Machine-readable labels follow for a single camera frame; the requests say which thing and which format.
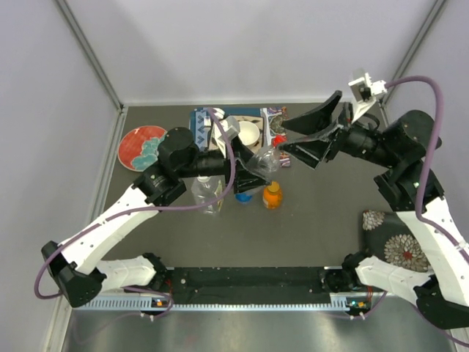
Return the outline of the clear plastic bottle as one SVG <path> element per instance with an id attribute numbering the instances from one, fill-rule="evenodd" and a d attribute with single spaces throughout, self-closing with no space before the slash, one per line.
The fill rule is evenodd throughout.
<path id="1" fill-rule="evenodd" d="M 247 163 L 247 168 L 260 175 L 271 175 L 281 167 L 281 152 L 274 146 L 262 147 Z"/>

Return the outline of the red bottle cap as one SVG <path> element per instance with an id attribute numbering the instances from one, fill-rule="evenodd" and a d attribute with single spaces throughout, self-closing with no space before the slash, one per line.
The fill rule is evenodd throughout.
<path id="1" fill-rule="evenodd" d="M 272 140 L 272 145 L 277 147 L 279 144 L 284 143 L 287 140 L 286 136 L 277 135 Z"/>

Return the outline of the clear bottle white cap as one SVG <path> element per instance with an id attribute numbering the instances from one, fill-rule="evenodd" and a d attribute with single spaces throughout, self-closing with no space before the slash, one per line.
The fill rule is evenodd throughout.
<path id="1" fill-rule="evenodd" d="M 221 176 L 198 176 L 194 179 L 191 192 L 196 205 L 201 205 L 199 211 L 203 214 L 215 216 L 221 211 L 223 199 L 210 204 L 216 197 L 219 197 L 224 190 Z"/>

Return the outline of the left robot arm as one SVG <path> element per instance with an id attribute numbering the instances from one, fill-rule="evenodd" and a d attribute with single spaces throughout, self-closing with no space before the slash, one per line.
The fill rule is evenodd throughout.
<path id="1" fill-rule="evenodd" d="M 73 237 L 41 249 L 44 265 L 71 307 L 88 304 L 100 293 L 123 288 L 160 290 L 166 267 L 159 257 L 145 253 L 131 260 L 105 261 L 103 257 L 145 221 L 162 212 L 191 211 L 217 205 L 228 192 L 245 193 L 270 182 L 259 168 L 256 154 L 238 137 L 227 136 L 226 150 L 202 152 L 187 128 L 172 128 L 158 145 L 157 160 L 148 166 L 123 195 L 91 224 Z M 225 189 L 196 205 L 173 203 L 187 188 L 186 178 L 223 176 Z"/>

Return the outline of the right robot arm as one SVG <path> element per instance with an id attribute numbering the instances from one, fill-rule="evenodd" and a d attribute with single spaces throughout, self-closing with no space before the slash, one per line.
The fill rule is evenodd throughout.
<path id="1" fill-rule="evenodd" d="M 340 100 L 341 93 L 334 92 L 318 107 L 283 121 L 283 128 L 298 138 L 280 143 L 280 150 L 312 169 L 338 153 L 384 167 L 374 179 L 378 191 L 418 241 L 431 269 L 406 269 L 360 251 L 347 255 L 339 270 L 325 274 L 324 286 L 334 292 L 373 286 L 411 303 L 439 329 L 467 327 L 468 252 L 437 177 L 420 179 L 432 118 L 412 110 L 380 131 L 355 121 L 350 103 L 333 117 Z"/>

